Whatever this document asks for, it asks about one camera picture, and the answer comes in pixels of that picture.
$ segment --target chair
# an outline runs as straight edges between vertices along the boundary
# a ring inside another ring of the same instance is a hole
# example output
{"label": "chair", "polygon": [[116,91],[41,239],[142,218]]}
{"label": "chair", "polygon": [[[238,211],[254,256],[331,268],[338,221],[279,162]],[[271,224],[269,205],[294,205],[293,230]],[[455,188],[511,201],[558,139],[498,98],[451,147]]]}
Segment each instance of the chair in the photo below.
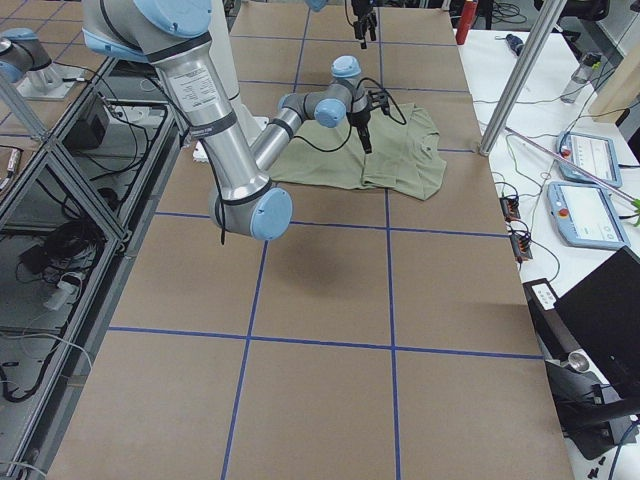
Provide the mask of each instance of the chair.
{"label": "chair", "polygon": [[[542,8],[544,0],[533,0],[533,6],[537,10]],[[560,20],[564,17],[574,17],[588,22],[597,22],[609,14],[609,0],[569,0],[560,13]],[[564,30],[562,35],[567,39],[569,47],[576,56],[580,51],[575,45],[580,37],[580,32]]]}

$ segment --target white desk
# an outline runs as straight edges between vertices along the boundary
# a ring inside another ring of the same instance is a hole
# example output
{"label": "white desk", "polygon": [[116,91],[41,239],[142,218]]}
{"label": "white desk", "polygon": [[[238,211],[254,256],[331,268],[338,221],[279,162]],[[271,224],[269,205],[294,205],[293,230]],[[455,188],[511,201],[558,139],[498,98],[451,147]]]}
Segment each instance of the white desk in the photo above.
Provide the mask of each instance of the white desk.
{"label": "white desk", "polygon": [[[517,60],[516,56],[509,50],[506,42],[496,39],[496,37],[505,37],[507,33],[509,32],[472,30],[469,32],[465,45],[459,47],[469,90],[475,101],[476,115],[482,129],[489,122],[495,104],[479,103],[477,101],[497,101],[500,98],[500,94]],[[514,33],[526,41],[527,33]],[[551,35],[529,76],[527,84],[522,90],[519,101],[533,102],[559,97],[577,66],[577,61],[562,37],[558,34]],[[593,88],[588,85],[572,105],[567,105],[560,100],[533,105],[518,104],[514,107],[507,125],[517,132],[530,137],[541,134],[557,135],[578,117],[582,106],[592,92]],[[583,115],[588,114],[588,109],[585,109]],[[612,138],[619,163],[638,165],[615,125],[597,123],[591,118],[582,118],[577,122],[573,131]],[[550,172],[550,180],[562,179],[558,167],[552,165],[553,160],[551,157],[532,149],[516,137],[510,137],[509,141],[514,150],[520,172],[541,184],[543,183],[541,175],[546,172]],[[545,136],[536,139],[536,142],[554,149],[556,139]],[[493,148],[489,161],[492,171],[496,172],[494,177],[496,181],[502,180],[501,174],[504,175],[508,183],[517,188],[521,195],[538,193],[539,187],[516,172],[516,166],[509,155],[504,135],[501,135]],[[640,196],[640,169],[623,169],[622,178],[622,189],[634,197]],[[498,192],[501,190],[502,186],[500,185],[498,186]],[[512,191],[506,187],[505,193],[510,194]],[[614,205],[619,215],[633,213],[630,207],[627,207],[625,203],[619,201],[616,197],[614,197]],[[567,292],[613,253],[606,250],[567,246],[558,234],[553,218],[549,213],[546,186],[539,201],[531,197],[521,198],[519,209],[523,220],[532,229],[532,238],[549,248],[560,259],[560,273],[552,282],[558,295],[563,295]],[[635,253],[640,253],[640,230],[633,226],[633,222],[632,220],[625,220],[623,224],[631,240],[632,249]],[[533,260],[527,261],[522,265],[520,271],[522,281],[553,277],[556,271],[556,261],[553,257],[536,245],[532,245],[532,254]],[[570,440],[567,440],[566,443],[576,479],[586,478],[591,468],[595,467],[599,467],[601,470],[599,478],[606,478],[613,460],[613,450],[606,454],[607,459],[604,466],[600,466],[597,464],[597,460],[585,460]],[[638,444],[627,445],[618,460],[615,479],[637,479],[638,472],[640,472],[640,446]]]}

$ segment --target fabric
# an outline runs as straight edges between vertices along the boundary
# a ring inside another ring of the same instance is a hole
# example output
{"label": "fabric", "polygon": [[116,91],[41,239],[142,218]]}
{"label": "fabric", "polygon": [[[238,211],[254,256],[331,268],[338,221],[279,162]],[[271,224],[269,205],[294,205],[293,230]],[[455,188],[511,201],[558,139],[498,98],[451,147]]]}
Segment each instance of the fabric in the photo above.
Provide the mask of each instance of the fabric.
{"label": "fabric", "polygon": [[[340,150],[320,152],[293,139],[269,170],[276,181],[326,185],[345,189],[391,188],[426,200],[442,185],[446,168],[438,155],[440,136],[426,110],[414,104],[400,105],[407,125],[399,125],[380,110],[371,114],[369,132],[373,152],[365,155],[355,128]],[[394,118],[400,118],[395,108]],[[334,129],[315,121],[305,122],[297,135],[325,150],[347,137],[346,121]]]}

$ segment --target computer monitor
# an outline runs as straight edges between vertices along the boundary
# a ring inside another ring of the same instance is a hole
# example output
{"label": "computer monitor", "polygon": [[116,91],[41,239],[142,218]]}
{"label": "computer monitor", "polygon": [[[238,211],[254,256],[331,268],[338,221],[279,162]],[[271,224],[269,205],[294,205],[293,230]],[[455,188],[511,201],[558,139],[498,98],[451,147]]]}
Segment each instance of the computer monitor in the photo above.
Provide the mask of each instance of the computer monitor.
{"label": "computer monitor", "polygon": [[620,397],[640,397],[640,259],[623,247],[555,308]]}

